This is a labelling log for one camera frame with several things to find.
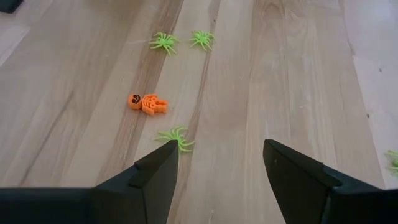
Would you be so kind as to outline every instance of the spider leg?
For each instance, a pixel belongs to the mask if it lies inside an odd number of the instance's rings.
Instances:
[[[164,33],[158,32],[158,33],[156,33],[156,34],[154,35],[154,37],[157,37],[157,36],[163,37],[163,35],[164,35]]]
[[[160,44],[158,40],[152,41],[152,42],[148,42],[148,44]]]
[[[206,45],[210,50],[212,50],[211,47],[210,47],[210,45],[209,45],[207,42],[205,42],[205,45]]]
[[[159,48],[159,47],[163,47],[163,45],[162,45],[162,44],[159,44],[159,45],[156,45],[155,47],[151,47],[151,49],[157,49],[157,48]]]
[[[199,43],[199,40],[196,40],[195,41],[195,43],[193,43],[192,45],[191,45],[191,47],[193,47],[195,44],[197,44],[197,43]]]
[[[172,129],[172,131],[171,131],[172,136],[177,136],[177,133],[175,133],[175,130],[177,130],[177,128],[178,128],[178,127]]]
[[[207,33],[207,34],[209,35],[209,37],[211,37],[211,38],[213,38],[213,39],[216,39],[216,37],[214,37],[213,34],[211,34],[211,33]]]
[[[194,143],[195,143],[194,141],[192,141],[192,142],[190,142],[190,143],[186,143],[186,144],[181,143],[181,146],[182,146],[182,147],[187,147],[187,146],[193,145]]]
[[[172,47],[170,47],[170,46],[168,46],[168,47],[173,53],[177,54],[177,52]]]
[[[170,35],[170,36],[169,36],[169,39],[170,39],[170,40],[175,40],[175,41],[177,41],[177,42],[180,41],[180,40],[179,40],[176,36],[174,36],[174,35]]]
[[[183,126],[177,127],[175,129],[175,134],[179,136],[180,135],[180,131],[186,131],[186,130],[187,130],[186,127],[183,127]]]
[[[166,51],[169,54],[169,56],[171,56],[172,54],[170,53],[169,48],[170,48],[170,46],[167,46],[167,45],[164,46],[164,49],[166,49]]]
[[[157,138],[155,138],[155,141],[160,141],[160,140],[171,140],[169,137],[167,137],[167,136],[161,136],[161,137],[157,137]]]
[[[158,134],[159,134],[160,136],[166,136],[166,137],[168,137],[168,138],[170,138],[170,139],[173,138],[173,136],[172,136],[170,133],[168,133],[168,132],[158,132]]]
[[[398,156],[398,152],[394,152],[394,151],[392,151],[392,150],[388,150],[387,155],[390,155],[390,156]]]
[[[180,145],[180,143],[178,144],[178,148],[179,148],[180,151],[182,151],[182,152],[192,152],[192,150],[184,149],[184,148]]]
[[[203,47],[203,49],[204,49],[205,51],[207,51],[206,47],[203,45],[202,42],[200,42],[200,45]]]

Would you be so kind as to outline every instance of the orange pumpkin figure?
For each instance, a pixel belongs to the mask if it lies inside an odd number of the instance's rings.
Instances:
[[[139,95],[130,95],[127,101],[130,108],[134,110],[142,109],[143,112],[153,116],[155,113],[167,112],[167,100],[158,99],[156,94],[145,95],[142,99]]]

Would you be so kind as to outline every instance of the small orange figurine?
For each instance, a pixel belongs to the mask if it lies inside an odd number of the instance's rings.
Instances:
[[[155,113],[167,112],[167,100],[158,99],[156,94],[148,94],[141,97],[137,94],[130,95],[127,101],[130,108],[134,110],[142,109],[145,113],[153,116]]]

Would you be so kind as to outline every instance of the toy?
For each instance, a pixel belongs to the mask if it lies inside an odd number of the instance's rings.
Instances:
[[[390,170],[390,173],[396,177],[398,177],[398,152],[394,152],[392,150],[388,150],[386,153],[387,156],[391,158],[391,165],[387,167]]]
[[[155,140],[164,140],[164,141],[170,141],[170,140],[177,140],[178,141],[178,148],[182,152],[192,152],[192,150],[186,149],[187,146],[193,145],[195,142],[192,141],[190,143],[186,143],[187,140],[185,140],[185,136],[180,134],[181,131],[186,131],[188,130],[185,127],[176,127],[171,130],[171,132],[159,132],[159,137],[157,137]]]
[[[213,34],[209,32],[195,31],[193,33],[193,38],[190,40],[194,41],[191,47],[193,47],[196,44],[200,44],[203,47],[203,50],[207,51],[206,47],[208,47],[211,50],[210,43],[212,40],[215,40],[215,37]]]
[[[171,56],[170,50],[177,54],[176,51],[173,49],[174,41],[179,42],[179,40],[173,35],[167,35],[163,32],[158,32],[154,35],[156,38],[155,41],[149,42],[150,44],[157,44],[156,46],[151,47],[151,49],[156,49],[159,47],[163,47],[167,53]]]
[[[158,99],[156,94],[145,95],[142,99],[139,95],[130,95],[127,103],[134,110],[142,109],[143,112],[153,116],[155,113],[167,112],[167,100]]]

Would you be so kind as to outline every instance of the hardwood floor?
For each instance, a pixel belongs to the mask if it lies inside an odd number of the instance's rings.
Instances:
[[[280,141],[398,187],[398,1],[25,0],[0,14],[1,186],[92,186],[188,127],[169,223],[283,223],[262,161]],[[193,30],[213,50],[190,48]],[[169,57],[147,44],[180,38]],[[130,110],[157,93],[166,115]]]

